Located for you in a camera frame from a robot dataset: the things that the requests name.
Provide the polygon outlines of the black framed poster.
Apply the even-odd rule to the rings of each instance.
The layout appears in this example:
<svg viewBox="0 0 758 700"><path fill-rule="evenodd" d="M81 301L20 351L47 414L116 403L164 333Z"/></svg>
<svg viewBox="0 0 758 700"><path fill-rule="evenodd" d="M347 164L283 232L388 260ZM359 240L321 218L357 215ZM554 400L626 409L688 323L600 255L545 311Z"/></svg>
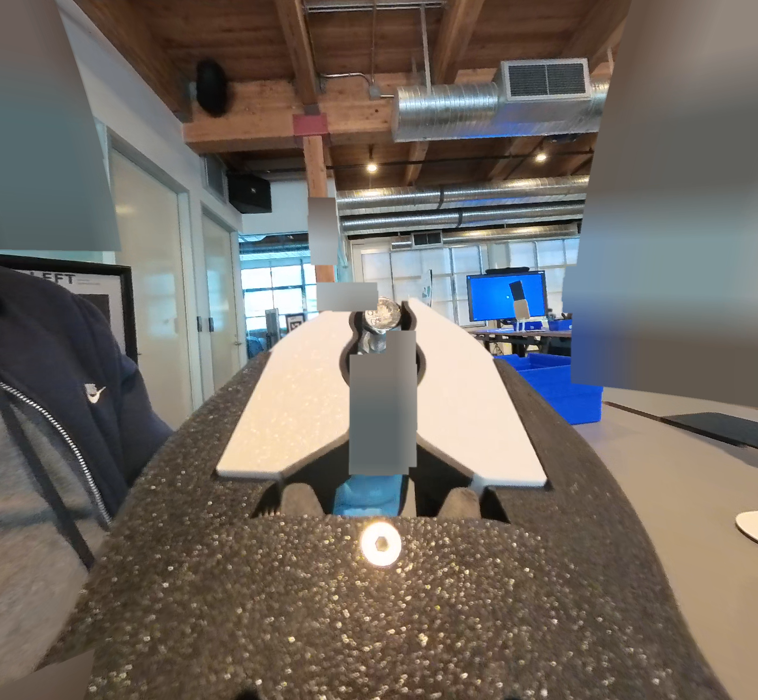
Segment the black framed poster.
<svg viewBox="0 0 758 700"><path fill-rule="evenodd" d="M93 304L109 322L121 351L138 362L131 269L116 264L2 254L1 265L66 288Z"/></svg>

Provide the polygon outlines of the silver steel bolt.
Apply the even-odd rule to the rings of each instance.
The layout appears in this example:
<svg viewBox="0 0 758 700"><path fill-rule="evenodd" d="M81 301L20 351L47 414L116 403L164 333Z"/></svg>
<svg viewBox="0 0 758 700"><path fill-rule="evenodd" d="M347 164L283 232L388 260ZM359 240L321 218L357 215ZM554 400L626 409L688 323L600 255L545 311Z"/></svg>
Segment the silver steel bolt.
<svg viewBox="0 0 758 700"><path fill-rule="evenodd" d="M401 329L401 307L393 300L379 297L375 310L364 311L358 354L382 353L386 350L387 334Z"/></svg>

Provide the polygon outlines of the white duct vent grille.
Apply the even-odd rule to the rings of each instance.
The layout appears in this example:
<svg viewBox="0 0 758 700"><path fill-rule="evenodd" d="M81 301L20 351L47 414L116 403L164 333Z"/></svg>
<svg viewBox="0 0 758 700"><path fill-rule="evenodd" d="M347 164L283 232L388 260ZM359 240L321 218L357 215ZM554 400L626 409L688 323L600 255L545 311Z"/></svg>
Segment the white duct vent grille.
<svg viewBox="0 0 758 700"><path fill-rule="evenodd" d="M503 61L493 81L507 102L588 99L592 93L586 58Z"/></svg>

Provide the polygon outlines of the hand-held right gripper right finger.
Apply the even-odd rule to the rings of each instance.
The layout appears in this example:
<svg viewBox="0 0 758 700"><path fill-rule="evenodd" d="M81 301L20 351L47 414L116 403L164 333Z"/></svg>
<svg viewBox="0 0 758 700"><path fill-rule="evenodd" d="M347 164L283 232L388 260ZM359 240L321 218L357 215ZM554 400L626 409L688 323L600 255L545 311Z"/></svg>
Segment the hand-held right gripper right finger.
<svg viewBox="0 0 758 700"><path fill-rule="evenodd" d="M418 444L472 487L544 487L544 468L492 356L462 327L408 302L425 369Z"/></svg>

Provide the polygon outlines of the blue screen monitor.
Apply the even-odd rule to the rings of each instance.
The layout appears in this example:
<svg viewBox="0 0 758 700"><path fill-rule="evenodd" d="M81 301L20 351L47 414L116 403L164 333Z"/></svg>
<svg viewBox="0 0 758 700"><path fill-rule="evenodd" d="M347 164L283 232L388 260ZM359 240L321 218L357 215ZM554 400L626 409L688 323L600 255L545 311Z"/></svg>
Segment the blue screen monitor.
<svg viewBox="0 0 758 700"><path fill-rule="evenodd" d="M472 321L522 322L546 316L546 279L543 270L469 275L469 317Z"/></svg>

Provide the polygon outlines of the navy zip jacket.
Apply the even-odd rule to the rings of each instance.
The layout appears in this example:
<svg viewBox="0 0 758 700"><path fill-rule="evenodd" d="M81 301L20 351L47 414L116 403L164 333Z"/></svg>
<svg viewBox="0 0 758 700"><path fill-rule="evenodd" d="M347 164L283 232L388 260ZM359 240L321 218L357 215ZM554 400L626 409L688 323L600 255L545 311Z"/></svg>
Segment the navy zip jacket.
<svg viewBox="0 0 758 700"><path fill-rule="evenodd" d="M2 392L45 424L103 521L171 436L138 366L81 296L1 269Z"/></svg>

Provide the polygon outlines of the black table mat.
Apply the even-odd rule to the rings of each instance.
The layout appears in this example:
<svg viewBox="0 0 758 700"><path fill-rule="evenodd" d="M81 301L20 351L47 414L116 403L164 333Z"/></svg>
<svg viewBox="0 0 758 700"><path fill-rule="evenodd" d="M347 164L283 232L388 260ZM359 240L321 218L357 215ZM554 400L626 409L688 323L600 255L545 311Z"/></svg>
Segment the black table mat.
<svg viewBox="0 0 758 700"><path fill-rule="evenodd" d="M757 449L757 421L717 412L677 414L660 417L672 427L725 442Z"/></svg>

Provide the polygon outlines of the large blue plastic bin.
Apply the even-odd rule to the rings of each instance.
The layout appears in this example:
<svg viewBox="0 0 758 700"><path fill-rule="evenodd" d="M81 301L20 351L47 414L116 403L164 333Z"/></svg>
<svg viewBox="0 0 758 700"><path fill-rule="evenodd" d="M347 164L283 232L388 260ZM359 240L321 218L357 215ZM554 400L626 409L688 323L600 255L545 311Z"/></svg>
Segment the large blue plastic bin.
<svg viewBox="0 0 758 700"><path fill-rule="evenodd" d="M525 357L508 354L495 358L516 369L568 423L600 422L602 387L573 383L570 357L531 352Z"/></svg>

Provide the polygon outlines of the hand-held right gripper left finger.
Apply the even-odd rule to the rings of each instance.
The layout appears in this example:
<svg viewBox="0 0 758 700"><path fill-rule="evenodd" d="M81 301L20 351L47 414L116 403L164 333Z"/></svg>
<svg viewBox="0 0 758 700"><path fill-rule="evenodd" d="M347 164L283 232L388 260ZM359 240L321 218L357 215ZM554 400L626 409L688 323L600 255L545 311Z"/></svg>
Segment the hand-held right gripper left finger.
<svg viewBox="0 0 758 700"><path fill-rule="evenodd" d="M348 312L326 311L274 346L219 460L220 477L283 480L349 436L349 385L340 358Z"/></svg>

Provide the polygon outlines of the black oval ceiling fixture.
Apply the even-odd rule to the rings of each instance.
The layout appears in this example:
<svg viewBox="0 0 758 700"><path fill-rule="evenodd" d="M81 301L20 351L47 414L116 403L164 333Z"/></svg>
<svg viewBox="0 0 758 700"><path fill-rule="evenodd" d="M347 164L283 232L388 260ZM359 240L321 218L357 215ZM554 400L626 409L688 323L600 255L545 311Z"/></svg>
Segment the black oval ceiling fixture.
<svg viewBox="0 0 758 700"><path fill-rule="evenodd" d="M205 58L196 64L195 99L199 107L213 118L226 114L229 102L228 79L217 61Z"/></svg>

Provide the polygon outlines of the long wooden table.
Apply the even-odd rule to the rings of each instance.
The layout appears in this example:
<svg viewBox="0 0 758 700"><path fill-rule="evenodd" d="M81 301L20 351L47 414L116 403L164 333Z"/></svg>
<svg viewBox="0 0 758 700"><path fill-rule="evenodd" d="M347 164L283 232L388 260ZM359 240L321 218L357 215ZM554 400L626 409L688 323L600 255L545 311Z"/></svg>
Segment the long wooden table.
<svg viewBox="0 0 758 700"><path fill-rule="evenodd" d="M568 345L571 345L572 338L571 330L536 329L520 331L505 328L472 328L468 329L468 332L482 342L487 352L491 352L490 346L492 344L510 344L516 346L517 354L520 357L526 355L526 350L530 346L536 346L542 353L549 353L550 346L554 345L556 340L566 340Z"/></svg>

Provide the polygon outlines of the black wall speaker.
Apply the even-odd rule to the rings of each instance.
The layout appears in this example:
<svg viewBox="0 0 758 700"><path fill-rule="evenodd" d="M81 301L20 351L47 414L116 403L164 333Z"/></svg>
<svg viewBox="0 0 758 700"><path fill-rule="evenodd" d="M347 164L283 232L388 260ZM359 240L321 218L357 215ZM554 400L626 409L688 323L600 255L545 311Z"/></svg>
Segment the black wall speaker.
<svg viewBox="0 0 758 700"><path fill-rule="evenodd" d="M272 213L270 182L250 172L227 172L229 203L241 214Z"/></svg>

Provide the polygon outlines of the large silver air duct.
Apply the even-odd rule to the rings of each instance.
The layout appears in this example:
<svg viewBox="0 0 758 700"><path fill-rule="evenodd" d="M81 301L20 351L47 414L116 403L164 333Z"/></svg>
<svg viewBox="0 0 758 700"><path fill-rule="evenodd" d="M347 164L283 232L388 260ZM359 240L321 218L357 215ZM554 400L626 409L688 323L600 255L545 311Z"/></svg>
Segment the large silver air duct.
<svg viewBox="0 0 758 700"><path fill-rule="evenodd" d="M400 87L393 100L394 142L596 133L609 81L594 81L581 98L510 101L495 82Z"/></svg>

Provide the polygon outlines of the white door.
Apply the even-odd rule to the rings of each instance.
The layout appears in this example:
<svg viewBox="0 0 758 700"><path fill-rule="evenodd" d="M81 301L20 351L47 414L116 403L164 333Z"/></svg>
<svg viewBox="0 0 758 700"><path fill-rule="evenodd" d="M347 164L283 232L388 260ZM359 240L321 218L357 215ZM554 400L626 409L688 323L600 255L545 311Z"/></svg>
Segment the white door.
<svg viewBox="0 0 758 700"><path fill-rule="evenodd" d="M154 409L178 428L193 401L177 196L119 152L110 172L117 259L132 270L139 369Z"/></svg>
<svg viewBox="0 0 758 700"><path fill-rule="evenodd" d="M226 384L242 364L235 237L202 206L198 327L207 396Z"/></svg>

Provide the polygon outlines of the long silver air duct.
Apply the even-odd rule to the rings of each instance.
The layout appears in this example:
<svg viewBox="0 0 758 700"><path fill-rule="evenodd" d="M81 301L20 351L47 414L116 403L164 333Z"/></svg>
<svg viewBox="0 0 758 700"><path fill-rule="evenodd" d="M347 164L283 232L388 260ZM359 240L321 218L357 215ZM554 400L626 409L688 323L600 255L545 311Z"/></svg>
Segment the long silver air duct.
<svg viewBox="0 0 758 700"><path fill-rule="evenodd" d="M341 191L336 194L342 215L415 208L441 210L470 205L549 202L585 196L589 175L521 178L431 187L386 187Z"/></svg>
<svg viewBox="0 0 758 700"><path fill-rule="evenodd" d="M409 211L340 219L343 234L389 233L417 230L455 230L503 224L567 221L581 218L583 201L534 204L514 207Z"/></svg>

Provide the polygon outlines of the wooden post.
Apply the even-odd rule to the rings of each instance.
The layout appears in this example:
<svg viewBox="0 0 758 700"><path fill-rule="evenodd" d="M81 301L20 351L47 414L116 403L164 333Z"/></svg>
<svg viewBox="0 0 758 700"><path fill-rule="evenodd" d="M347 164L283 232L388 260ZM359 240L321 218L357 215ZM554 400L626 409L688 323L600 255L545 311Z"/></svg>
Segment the wooden post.
<svg viewBox="0 0 758 700"><path fill-rule="evenodd" d="M330 195L322 137L303 138L308 184L308 245L318 283L335 280L339 261L339 227L336 200Z"/></svg>

